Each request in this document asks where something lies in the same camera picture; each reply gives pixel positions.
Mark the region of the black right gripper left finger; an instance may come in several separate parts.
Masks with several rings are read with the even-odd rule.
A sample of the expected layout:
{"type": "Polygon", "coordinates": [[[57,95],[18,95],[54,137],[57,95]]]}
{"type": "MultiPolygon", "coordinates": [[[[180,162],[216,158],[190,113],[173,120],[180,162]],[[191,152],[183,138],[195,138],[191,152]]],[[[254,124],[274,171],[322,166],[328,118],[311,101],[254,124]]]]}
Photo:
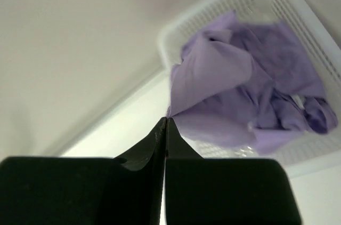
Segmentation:
{"type": "Polygon", "coordinates": [[[1,162],[1,224],[158,224],[166,118],[115,158],[1,162]]]}

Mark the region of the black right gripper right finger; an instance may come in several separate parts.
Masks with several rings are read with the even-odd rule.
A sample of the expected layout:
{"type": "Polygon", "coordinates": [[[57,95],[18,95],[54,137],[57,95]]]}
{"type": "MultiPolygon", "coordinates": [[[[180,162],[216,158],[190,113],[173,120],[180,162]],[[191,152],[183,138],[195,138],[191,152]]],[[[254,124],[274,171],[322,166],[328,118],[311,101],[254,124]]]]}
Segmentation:
{"type": "Polygon", "coordinates": [[[168,224],[302,224],[283,167],[266,158],[203,158],[167,120],[168,224]]]}

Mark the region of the lavender t shirt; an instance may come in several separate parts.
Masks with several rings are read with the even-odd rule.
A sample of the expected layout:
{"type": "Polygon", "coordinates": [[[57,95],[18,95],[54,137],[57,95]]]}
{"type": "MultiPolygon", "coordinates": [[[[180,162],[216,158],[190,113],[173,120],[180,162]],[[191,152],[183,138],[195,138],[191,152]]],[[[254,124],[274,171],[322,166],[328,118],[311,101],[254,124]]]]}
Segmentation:
{"type": "Polygon", "coordinates": [[[322,80],[282,20],[249,23],[233,11],[216,18],[182,47],[170,85],[167,115],[191,140],[264,155],[338,126],[322,80]]]}

